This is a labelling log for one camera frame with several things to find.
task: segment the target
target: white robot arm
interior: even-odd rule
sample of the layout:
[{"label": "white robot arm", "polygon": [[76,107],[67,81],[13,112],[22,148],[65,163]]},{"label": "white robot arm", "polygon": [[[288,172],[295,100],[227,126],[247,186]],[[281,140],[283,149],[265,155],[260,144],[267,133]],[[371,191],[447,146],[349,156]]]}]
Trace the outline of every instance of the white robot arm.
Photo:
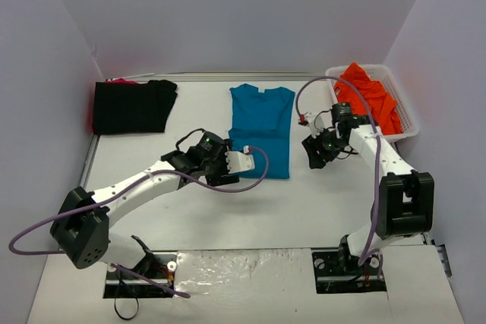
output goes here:
[{"label": "white robot arm", "polygon": [[249,152],[248,148],[243,152],[231,151],[231,140],[205,131],[200,142],[186,153],[175,150],[166,154],[149,168],[117,184],[92,193],[82,187],[73,189],[59,213],[86,205],[103,206],[56,220],[51,235],[78,269],[104,262],[143,274],[143,267],[150,264],[144,261],[153,258],[148,247],[138,237],[113,234],[109,229],[143,204],[197,182],[202,176],[214,190],[215,186],[238,182],[236,173],[254,168]]},{"label": "white robot arm", "polygon": [[[347,152],[345,148],[351,147],[377,174],[380,182],[379,201],[375,204],[378,220],[366,253],[379,252],[399,239],[429,231],[434,203],[434,179],[430,174],[418,173],[384,138],[380,139],[380,160],[378,167],[375,166],[377,138],[369,118],[353,115],[348,103],[335,104],[329,112],[333,120],[329,128],[324,127],[321,113],[304,115],[301,124],[309,126],[311,135],[302,145],[310,168],[323,168],[341,152]],[[340,241],[339,261],[344,271],[356,269],[358,258],[366,248],[372,220]]]}]

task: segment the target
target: black cloth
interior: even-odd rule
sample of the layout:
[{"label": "black cloth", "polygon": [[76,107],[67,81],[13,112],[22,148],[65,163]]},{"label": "black cloth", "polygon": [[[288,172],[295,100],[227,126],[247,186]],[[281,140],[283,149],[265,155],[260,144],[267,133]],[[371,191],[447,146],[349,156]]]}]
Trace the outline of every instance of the black cloth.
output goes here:
[{"label": "black cloth", "polygon": [[177,97],[167,80],[148,83],[96,83],[93,105],[95,134],[156,133],[166,122]]}]

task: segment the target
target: black mounting plate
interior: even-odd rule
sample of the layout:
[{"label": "black mounting plate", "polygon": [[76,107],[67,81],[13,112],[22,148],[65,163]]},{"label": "black mounting plate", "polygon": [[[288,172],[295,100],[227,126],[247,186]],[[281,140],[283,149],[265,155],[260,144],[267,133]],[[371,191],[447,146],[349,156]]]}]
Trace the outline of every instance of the black mounting plate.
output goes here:
[{"label": "black mounting plate", "polygon": [[367,267],[369,270],[368,283],[365,282],[364,269],[353,274],[344,272],[339,264],[337,248],[312,250],[312,263],[318,294],[357,294],[387,291],[385,281],[380,281],[377,278],[377,269]]},{"label": "black mounting plate", "polygon": [[[154,252],[153,253],[157,262],[162,266],[167,266],[167,263],[173,261],[177,262],[177,253],[174,252]],[[166,276],[163,272],[156,269],[150,269],[145,274],[146,277],[151,278],[157,283],[165,285],[167,283]],[[161,288],[157,288],[127,274],[122,276],[125,285],[119,285],[119,272],[106,272],[105,277],[105,292],[103,294],[103,299],[114,299],[117,298],[128,298],[133,299],[134,297],[138,299],[147,298],[170,298],[173,295],[167,294]]]}]

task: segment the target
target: white tabletop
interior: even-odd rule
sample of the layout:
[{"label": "white tabletop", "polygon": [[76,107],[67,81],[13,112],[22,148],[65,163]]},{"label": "white tabletop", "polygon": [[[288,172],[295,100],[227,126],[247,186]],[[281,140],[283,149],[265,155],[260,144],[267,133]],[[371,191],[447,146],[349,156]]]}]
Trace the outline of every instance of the white tabletop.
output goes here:
[{"label": "white tabletop", "polygon": [[[175,285],[189,300],[144,299],[135,323],[463,324],[435,247],[395,246],[384,253],[388,292],[316,294],[311,252],[181,252]],[[76,270],[51,256],[28,324],[120,323],[113,299],[102,299],[106,266]],[[129,316],[134,301],[119,300]]]},{"label": "white tabletop", "polygon": [[[297,91],[303,81],[251,82],[261,89],[287,87]],[[227,137],[232,124],[230,87],[242,82],[180,82],[178,98],[164,134],[128,135],[99,140],[87,188],[106,187],[152,165],[174,150],[175,141],[204,127]],[[328,109],[332,104],[326,81],[302,94],[302,112]],[[113,228],[135,234],[154,250],[227,250],[332,247],[358,230],[370,216],[373,174],[357,156],[336,160],[322,170],[310,170],[301,145],[309,129],[298,125],[292,111],[291,178],[266,180],[247,193],[214,193],[190,185],[163,195],[125,216]],[[187,140],[182,149],[196,143]],[[242,179],[244,186],[254,180]],[[419,237],[401,244],[421,244]]]},{"label": "white tabletop", "polygon": [[[239,84],[180,83],[167,132],[102,137],[87,187],[108,186],[152,165],[197,127],[225,136],[231,127],[229,88]],[[297,90],[303,83],[253,84]],[[302,97],[302,111],[329,108],[328,92],[323,84],[310,88]],[[190,300],[141,300],[134,322],[462,323],[437,251],[421,245],[419,237],[385,249],[387,293],[315,293],[308,248],[336,246],[368,220],[373,177],[355,156],[310,170],[300,144],[307,135],[294,116],[288,181],[264,181],[242,194],[189,186],[155,199],[115,226],[118,233],[142,237],[154,250],[178,250],[175,286],[193,295]],[[29,324],[120,322],[113,300],[102,299],[105,272],[102,263],[76,270],[65,256],[48,257]],[[120,300],[125,315],[133,305]]]}]

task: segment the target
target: white plastic basket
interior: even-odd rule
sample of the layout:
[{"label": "white plastic basket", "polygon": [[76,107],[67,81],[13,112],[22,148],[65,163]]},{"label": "white plastic basket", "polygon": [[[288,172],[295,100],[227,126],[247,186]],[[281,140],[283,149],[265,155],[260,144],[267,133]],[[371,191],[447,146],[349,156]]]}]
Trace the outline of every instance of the white plastic basket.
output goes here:
[{"label": "white plastic basket", "polygon": [[[418,123],[415,116],[412,113],[412,107],[409,101],[400,90],[398,83],[393,77],[392,72],[387,66],[382,64],[360,64],[360,66],[366,71],[366,74],[372,79],[380,81],[385,90],[397,101],[396,112],[402,122],[403,133],[401,134],[389,134],[384,136],[388,142],[396,142],[403,138],[416,136],[418,134]],[[344,74],[344,71],[348,66],[338,66],[336,68],[329,68],[326,71],[326,76],[340,77]],[[329,83],[331,96],[334,102],[337,102],[336,93],[334,92],[335,80],[331,80]]]}]

